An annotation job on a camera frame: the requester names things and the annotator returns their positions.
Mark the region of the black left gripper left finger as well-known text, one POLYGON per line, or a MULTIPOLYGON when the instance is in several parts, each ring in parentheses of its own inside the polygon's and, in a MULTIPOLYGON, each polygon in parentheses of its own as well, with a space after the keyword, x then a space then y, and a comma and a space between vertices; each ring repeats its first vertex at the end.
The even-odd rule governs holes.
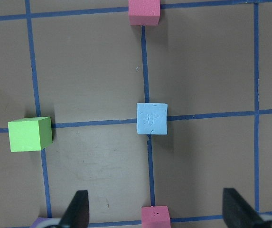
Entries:
POLYGON ((89 197, 87 190, 78 190, 62 216, 60 228, 87 228, 89 225, 89 197))

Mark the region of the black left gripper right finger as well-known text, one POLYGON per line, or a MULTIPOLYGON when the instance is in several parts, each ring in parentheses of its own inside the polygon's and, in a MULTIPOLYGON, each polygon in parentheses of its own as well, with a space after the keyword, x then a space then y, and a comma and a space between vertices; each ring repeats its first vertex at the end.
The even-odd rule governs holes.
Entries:
POLYGON ((263 228, 264 220, 234 188, 224 188, 222 216, 228 228, 263 228))

